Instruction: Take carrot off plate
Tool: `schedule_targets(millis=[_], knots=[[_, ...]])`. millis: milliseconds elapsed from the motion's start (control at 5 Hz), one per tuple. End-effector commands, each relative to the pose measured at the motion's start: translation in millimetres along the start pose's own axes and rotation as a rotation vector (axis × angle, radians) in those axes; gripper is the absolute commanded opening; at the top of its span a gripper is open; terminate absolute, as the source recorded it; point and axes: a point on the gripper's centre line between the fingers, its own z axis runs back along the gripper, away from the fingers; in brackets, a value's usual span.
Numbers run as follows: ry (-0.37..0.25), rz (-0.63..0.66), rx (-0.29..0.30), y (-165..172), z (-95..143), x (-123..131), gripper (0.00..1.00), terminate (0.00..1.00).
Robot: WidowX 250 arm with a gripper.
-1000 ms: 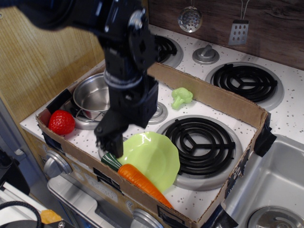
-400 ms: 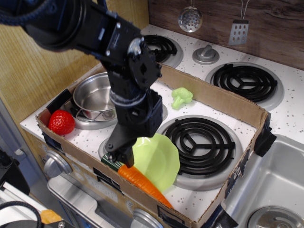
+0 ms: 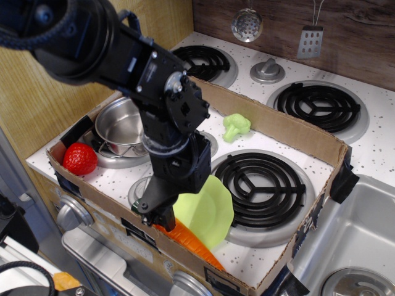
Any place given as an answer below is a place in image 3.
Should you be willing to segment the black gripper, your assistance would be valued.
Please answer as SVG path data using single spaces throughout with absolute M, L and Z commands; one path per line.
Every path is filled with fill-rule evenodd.
M 170 232 L 176 226 L 172 205 L 178 195 L 198 193 L 210 175 L 210 142 L 194 131 L 170 147 L 144 135 L 143 145 L 149 152 L 153 175 L 139 200 L 138 212 L 146 226 L 159 221 Z

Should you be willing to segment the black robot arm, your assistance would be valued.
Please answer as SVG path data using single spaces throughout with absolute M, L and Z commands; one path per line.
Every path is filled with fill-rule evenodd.
M 1 46 L 31 52 L 55 80 L 99 83 L 134 102 L 153 169 L 138 211 L 146 225 L 173 230 L 173 204 L 201 190 L 211 164 L 198 132 L 209 104 L 182 61 L 109 1 L 2 1 Z

